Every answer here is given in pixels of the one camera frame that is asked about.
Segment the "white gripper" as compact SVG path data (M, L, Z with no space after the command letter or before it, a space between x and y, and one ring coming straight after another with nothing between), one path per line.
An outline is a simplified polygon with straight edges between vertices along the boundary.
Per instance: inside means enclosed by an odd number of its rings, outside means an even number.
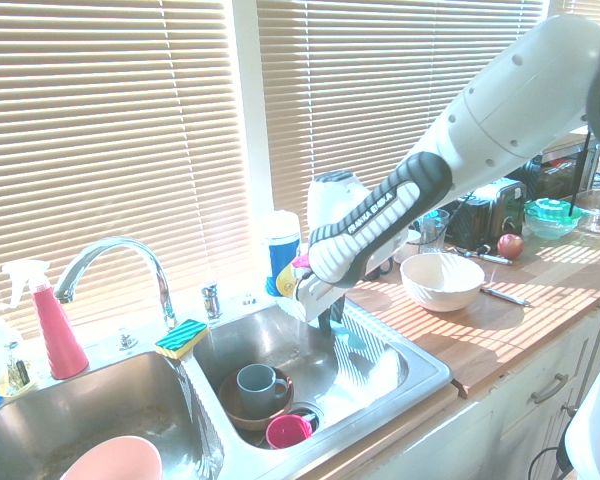
M330 335L330 321L342 323L345 294L345 288L324 282L314 273L305 274L294 289L291 313L306 323L318 317L321 334Z

